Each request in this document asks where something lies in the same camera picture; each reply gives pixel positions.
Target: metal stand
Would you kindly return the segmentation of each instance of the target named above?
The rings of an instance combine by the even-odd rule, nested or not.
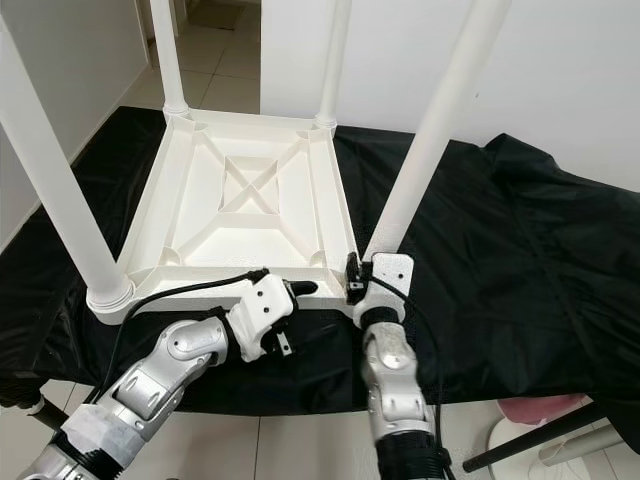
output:
[[[573,432],[585,425],[602,420],[605,416],[602,408],[595,403],[590,403],[515,440],[470,458],[462,464],[462,468],[467,473],[475,472],[500,460],[553,440],[556,437]]]
[[[606,425],[593,432],[585,433],[579,437],[540,450],[539,457],[543,465],[550,467],[589,455],[598,450],[619,445],[620,443],[624,443],[624,440],[615,427]]]

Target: tiled floor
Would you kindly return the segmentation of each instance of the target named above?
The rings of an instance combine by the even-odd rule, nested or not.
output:
[[[260,8],[247,6],[234,31],[188,26],[176,39],[185,100],[192,108],[241,113],[260,110]],[[158,52],[123,104],[161,109]]]
[[[90,390],[58,381],[44,387],[45,395],[67,413]],[[487,469],[465,474],[461,462],[484,451],[500,418],[495,402],[444,408],[443,438],[458,479],[491,479]],[[21,411],[2,411],[0,478],[15,478],[50,436],[51,431]],[[592,480],[632,480],[640,468],[640,457],[625,445],[591,454],[585,462]],[[366,413],[269,418],[175,413],[121,478],[374,480],[379,476]]]

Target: black cable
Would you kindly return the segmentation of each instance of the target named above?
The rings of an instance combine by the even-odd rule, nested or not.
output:
[[[449,458],[449,453],[447,452],[447,450],[444,448],[444,446],[442,445],[442,403],[444,401],[444,375],[443,375],[443,371],[442,371],[442,362],[440,361],[440,349],[438,347],[438,342],[436,340],[436,336],[433,333],[433,330],[431,329],[431,325],[429,325],[429,319],[426,315],[426,313],[424,313],[422,311],[422,309],[416,304],[416,302],[414,302],[411,298],[409,298],[407,295],[405,295],[404,293],[402,293],[400,290],[398,290],[396,287],[394,287],[393,285],[388,284],[387,282],[385,282],[384,280],[381,280],[377,277],[372,276],[369,279],[371,282],[373,283],[377,283],[378,285],[380,285],[381,287],[389,290],[391,293],[393,293],[394,295],[396,295],[398,298],[402,299],[405,303],[409,304],[411,306],[411,308],[413,309],[413,311],[418,315],[418,317],[420,318],[420,320],[422,320],[422,324],[423,326],[426,328],[427,333],[429,334],[429,337],[431,339],[431,343],[433,345],[433,351],[434,351],[434,355],[436,358],[436,378],[437,378],[437,389],[438,389],[438,395],[437,395],[437,399],[436,399],[436,403],[435,403],[435,418],[434,418],[434,423],[435,423],[435,437],[436,437],[436,445],[438,446],[438,449],[440,450],[440,454],[443,455],[445,458],[444,460],[444,464],[445,464],[445,472],[447,474],[447,477],[449,478],[449,480],[455,480],[455,476],[453,475],[453,472],[451,471],[451,459]]]
[[[205,282],[205,283],[196,283],[193,285],[186,285],[184,287],[172,288],[170,290],[165,290],[163,292],[154,293],[153,295],[149,295],[148,297],[143,298],[142,300],[139,300],[138,302],[136,302],[131,307],[131,309],[127,312],[124,319],[122,320],[122,324],[120,325],[120,329],[118,330],[118,335],[116,336],[115,344],[113,345],[113,350],[111,351],[109,368],[107,369],[107,373],[104,376],[104,379],[102,381],[102,384],[100,385],[100,388],[97,389],[97,391],[96,389],[94,389],[94,391],[96,391],[97,393],[91,398],[91,403],[95,403],[97,399],[100,398],[102,395],[104,395],[104,393],[110,387],[111,380],[113,378],[113,374],[115,372],[116,365],[118,363],[118,356],[120,353],[120,348],[122,346],[122,339],[124,338],[123,332],[124,332],[125,326],[129,322],[129,320],[131,320],[136,315],[138,310],[140,310],[142,307],[160,298],[169,297],[171,295],[178,295],[180,293],[193,292],[194,290],[206,290],[209,288],[223,287],[225,285],[231,285],[233,283],[238,283],[243,280],[250,280],[252,283],[255,283],[261,280],[268,273],[269,271],[266,269],[254,270],[247,273],[243,273],[242,275],[237,275],[235,277],[231,277],[223,280],[216,280],[213,282]]]

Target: black fabric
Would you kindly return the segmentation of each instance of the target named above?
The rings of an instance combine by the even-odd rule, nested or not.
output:
[[[31,408],[37,405],[42,395],[40,388],[46,378],[0,379],[0,407]]]
[[[360,328],[366,332],[371,325],[376,323],[400,323],[398,312],[391,307],[375,307],[367,310],[360,317]]]
[[[114,253],[163,131],[160,112],[120,108],[74,167]],[[411,140],[338,128],[336,153],[360,251]],[[638,194],[569,175],[548,154],[507,135],[485,148],[451,142],[401,248],[416,261],[411,297],[437,337],[446,400],[586,392],[618,419],[632,447],[640,446],[638,245]],[[116,328],[98,322],[84,296],[39,210],[0,256],[0,378],[96,384]],[[136,317],[119,370],[185,315]],[[431,396],[433,348],[412,312],[406,327]],[[296,355],[212,369],[187,390],[181,408],[249,415],[364,408],[361,333],[350,320],[299,312],[287,336]],[[7,390],[0,388],[5,401]]]

